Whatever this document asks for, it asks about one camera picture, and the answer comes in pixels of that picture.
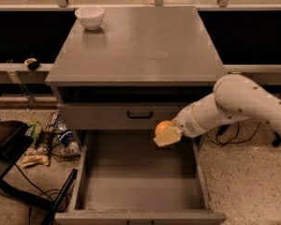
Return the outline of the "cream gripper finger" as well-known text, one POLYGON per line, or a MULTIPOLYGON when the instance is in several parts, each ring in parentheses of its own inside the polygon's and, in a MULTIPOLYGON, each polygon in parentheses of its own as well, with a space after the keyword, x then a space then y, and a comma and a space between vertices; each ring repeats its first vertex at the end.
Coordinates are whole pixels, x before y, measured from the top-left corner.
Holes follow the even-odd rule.
POLYGON ((154 142, 158 147, 162 147, 179 142, 181 137, 182 131, 179 128, 169 126, 160 135, 154 137, 154 142))

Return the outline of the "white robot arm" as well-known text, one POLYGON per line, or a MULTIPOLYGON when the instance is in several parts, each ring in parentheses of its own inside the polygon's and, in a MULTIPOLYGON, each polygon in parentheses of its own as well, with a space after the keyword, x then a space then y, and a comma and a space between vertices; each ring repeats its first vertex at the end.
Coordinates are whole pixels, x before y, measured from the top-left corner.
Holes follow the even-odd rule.
POLYGON ((215 83, 212 94, 187 105, 171 121, 159 123, 154 142, 159 147, 170 145, 182 136, 196 138, 248 118, 265 122, 281 135, 281 99, 241 74, 225 75, 215 83))

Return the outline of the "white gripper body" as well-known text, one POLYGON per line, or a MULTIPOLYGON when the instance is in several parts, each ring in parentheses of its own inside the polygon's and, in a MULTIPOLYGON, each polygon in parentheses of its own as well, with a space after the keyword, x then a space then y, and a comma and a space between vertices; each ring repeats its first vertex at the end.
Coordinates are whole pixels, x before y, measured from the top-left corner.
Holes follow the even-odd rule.
POLYGON ((184 107, 173 119, 175 125, 189 138, 198 137, 206 132, 206 129, 195 118, 193 107, 193 104, 184 107))

